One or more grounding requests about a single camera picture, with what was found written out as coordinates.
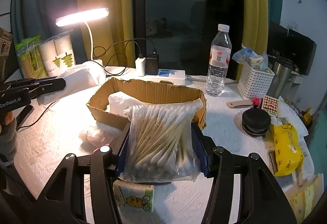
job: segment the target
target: bottle cap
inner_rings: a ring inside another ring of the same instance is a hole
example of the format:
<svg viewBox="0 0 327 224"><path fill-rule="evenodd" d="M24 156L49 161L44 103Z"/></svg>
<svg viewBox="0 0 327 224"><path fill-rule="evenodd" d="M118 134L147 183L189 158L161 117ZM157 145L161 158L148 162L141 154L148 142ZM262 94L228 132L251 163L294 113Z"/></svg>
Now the bottle cap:
<svg viewBox="0 0 327 224"><path fill-rule="evenodd" d="M223 24L218 24L218 30L221 32L228 32L229 31L229 26L228 25L223 25Z"/></svg>

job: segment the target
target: white plastic basket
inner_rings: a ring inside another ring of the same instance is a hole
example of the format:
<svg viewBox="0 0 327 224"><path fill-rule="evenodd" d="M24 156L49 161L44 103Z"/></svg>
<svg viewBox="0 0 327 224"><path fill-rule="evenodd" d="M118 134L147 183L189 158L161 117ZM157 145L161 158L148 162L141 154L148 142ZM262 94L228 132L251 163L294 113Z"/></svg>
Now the white plastic basket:
<svg viewBox="0 0 327 224"><path fill-rule="evenodd" d="M263 98L270 87L274 75L274 72L270 69L269 73L261 72L253 69L249 64L245 64L237 85L238 91L240 91L243 99Z"/></svg>

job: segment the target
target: tissue packet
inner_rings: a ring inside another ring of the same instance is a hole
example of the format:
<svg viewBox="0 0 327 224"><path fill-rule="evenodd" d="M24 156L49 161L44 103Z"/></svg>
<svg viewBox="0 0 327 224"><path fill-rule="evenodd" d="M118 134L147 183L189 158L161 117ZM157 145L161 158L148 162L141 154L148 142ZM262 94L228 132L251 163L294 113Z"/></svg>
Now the tissue packet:
<svg viewBox="0 0 327 224"><path fill-rule="evenodd" d="M147 213L153 212L153 185L115 180L113 193L119 207L133 207Z"/></svg>
<svg viewBox="0 0 327 224"><path fill-rule="evenodd" d="M66 87L62 91L41 95L37 98L39 105L47 105L79 91L99 86L105 82L106 73L101 66L88 61L67 69L57 78L63 78Z"/></svg>
<svg viewBox="0 0 327 224"><path fill-rule="evenodd" d="M249 64L255 70L265 71L268 68L268 55L266 52L263 55L258 55L251 48L244 46L234 53L232 59L239 64Z"/></svg>

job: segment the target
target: white charger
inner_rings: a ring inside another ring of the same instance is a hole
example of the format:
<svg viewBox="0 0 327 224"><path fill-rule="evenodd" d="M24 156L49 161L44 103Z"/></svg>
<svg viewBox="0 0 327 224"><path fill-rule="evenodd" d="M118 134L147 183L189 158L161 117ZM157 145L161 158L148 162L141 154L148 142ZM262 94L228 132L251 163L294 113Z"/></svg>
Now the white charger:
<svg viewBox="0 0 327 224"><path fill-rule="evenodd" d="M145 76L146 59L145 58L137 58L135 61L135 68L136 68L137 76Z"/></svg>

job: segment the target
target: table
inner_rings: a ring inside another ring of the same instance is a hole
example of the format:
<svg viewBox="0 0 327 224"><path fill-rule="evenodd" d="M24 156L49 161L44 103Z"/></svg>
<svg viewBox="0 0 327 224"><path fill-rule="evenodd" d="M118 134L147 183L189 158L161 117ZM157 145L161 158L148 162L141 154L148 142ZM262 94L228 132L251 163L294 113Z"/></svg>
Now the table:
<svg viewBox="0 0 327 224"><path fill-rule="evenodd" d="M117 73L122 68L108 68ZM122 79L130 79L133 69L128 68ZM204 91L203 77L199 81L186 81L189 87ZM212 137L216 145L222 146L232 154L248 156L257 152L264 162L269 163L268 152L273 150L272 141L266 136L252 138L241 128L241 115L246 108L230 109L226 102L241 100L236 84L227 80L221 96L205 95L207 100L206 128L203 134ZM22 180L37 198L49 177L67 153L77 156L88 155L104 143L120 134L118 129L108 128L105 142L94 145L85 140L85 130L97 123L86 107L87 101L98 87L90 88L68 97L62 98L33 127L18 133L17 155L14 165ZM25 125L33 123L45 109L32 102L35 112L27 119ZM199 174L195 182L177 181L155 187L154 212L143 213L133 208L123 207L121 217L123 223L200 223L208 202L212 179ZM237 221L240 195L240 176L234 177L234 192L229 223ZM85 179L85 207L87 221L94 223L90 201L89 178Z"/></svg>

